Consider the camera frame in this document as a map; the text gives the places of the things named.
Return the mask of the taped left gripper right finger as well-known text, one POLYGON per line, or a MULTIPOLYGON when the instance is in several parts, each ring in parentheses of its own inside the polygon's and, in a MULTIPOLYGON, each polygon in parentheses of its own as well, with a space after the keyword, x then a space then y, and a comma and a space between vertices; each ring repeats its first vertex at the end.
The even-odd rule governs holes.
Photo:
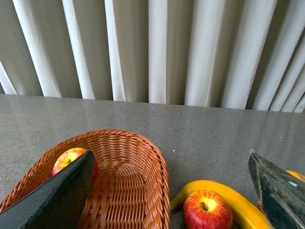
POLYGON ((305 227, 305 182, 276 166, 254 150, 248 169, 260 208, 273 229, 305 227))

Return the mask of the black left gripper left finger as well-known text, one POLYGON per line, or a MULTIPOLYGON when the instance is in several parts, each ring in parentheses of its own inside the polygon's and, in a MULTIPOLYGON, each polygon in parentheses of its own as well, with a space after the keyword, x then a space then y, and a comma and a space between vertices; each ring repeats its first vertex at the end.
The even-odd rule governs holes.
POLYGON ((2 229, 75 229, 92 186, 90 150, 0 214, 2 229))

